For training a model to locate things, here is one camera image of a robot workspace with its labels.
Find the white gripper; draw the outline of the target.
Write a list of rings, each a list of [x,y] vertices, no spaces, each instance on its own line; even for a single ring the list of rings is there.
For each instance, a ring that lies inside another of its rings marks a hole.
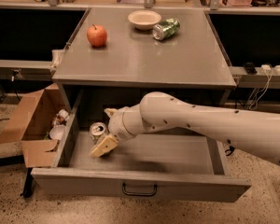
[[[140,114],[139,105],[125,106],[120,109],[106,108],[104,112],[109,117],[108,130],[111,134],[101,136],[98,139],[90,152],[92,158],[102,157],[117,147],[119,141],[133,139],[146,131],[146,124]]]

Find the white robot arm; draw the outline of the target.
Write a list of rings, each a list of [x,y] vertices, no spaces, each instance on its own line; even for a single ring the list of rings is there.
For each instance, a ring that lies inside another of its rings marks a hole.
[[[92,149],[94,158],[139,134],[184,128],[280,166],[280,114],[193,105],[157,91],[138,105],[105,112],[108,134]]]

